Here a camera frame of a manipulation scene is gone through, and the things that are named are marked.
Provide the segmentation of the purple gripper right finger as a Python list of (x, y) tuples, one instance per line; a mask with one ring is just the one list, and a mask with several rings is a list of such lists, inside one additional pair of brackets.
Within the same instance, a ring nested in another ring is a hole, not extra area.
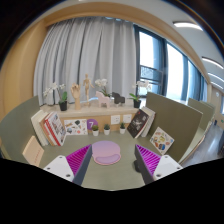
[(140, 145), (135, 145), (135, 156), (145, 184), (182, 169), (182, 166), (169, 155), (159, 156)]

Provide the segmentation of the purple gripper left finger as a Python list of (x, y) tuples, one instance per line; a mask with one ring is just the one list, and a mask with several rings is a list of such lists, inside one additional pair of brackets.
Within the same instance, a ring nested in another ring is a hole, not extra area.
[(51, 161), (44, 170), (81, 186), (91, 156), (92, 146), (87, 145), (68, 156), (59, 155)]

